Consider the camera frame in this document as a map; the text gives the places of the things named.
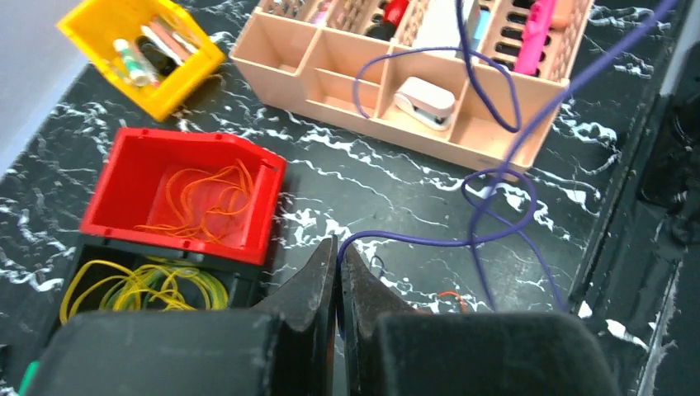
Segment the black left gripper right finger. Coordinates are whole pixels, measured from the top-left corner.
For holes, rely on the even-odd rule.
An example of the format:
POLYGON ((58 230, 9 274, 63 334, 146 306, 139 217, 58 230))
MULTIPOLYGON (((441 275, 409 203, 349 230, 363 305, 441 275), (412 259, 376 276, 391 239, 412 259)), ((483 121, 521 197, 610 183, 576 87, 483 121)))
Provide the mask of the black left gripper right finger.
POLYGON ((351 395, 617 395, 594 335, 562 313, 422 313, 338 252, 351 395))

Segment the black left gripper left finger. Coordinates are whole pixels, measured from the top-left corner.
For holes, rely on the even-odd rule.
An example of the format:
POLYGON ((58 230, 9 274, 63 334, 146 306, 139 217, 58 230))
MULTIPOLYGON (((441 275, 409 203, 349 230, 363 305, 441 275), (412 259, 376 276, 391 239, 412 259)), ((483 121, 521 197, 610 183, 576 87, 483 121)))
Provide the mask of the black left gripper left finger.
POLYGON ((246 308, 80 313, 40 347, 26 395, 330 395, 337 250, 323 239, 246 308))

